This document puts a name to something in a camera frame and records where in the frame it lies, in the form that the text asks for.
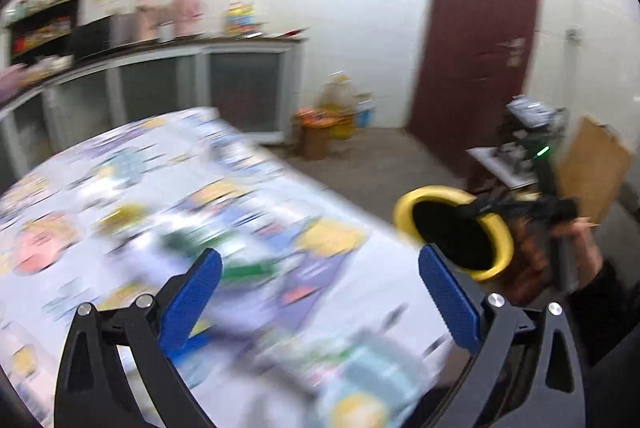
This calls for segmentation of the person's right hand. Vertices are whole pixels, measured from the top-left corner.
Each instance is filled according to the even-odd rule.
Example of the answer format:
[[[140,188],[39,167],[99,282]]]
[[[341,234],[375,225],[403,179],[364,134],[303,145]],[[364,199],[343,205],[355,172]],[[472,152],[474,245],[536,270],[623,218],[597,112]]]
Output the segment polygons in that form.
[[[571,292],[586,287],[603,268],[603,257],[591,232],[593,227],[594,223],[588,218],[578,217],[557,224],[549,233],[550,238],[565,240],[570,245],[570,261],[574,263]],[[521,281],[516,289],[523,296],[536,296],[548,285],[548,256],[528,222],[520,222],[516,228],[516,238],[520,253],[528,262],[527,269],[520,274]]]

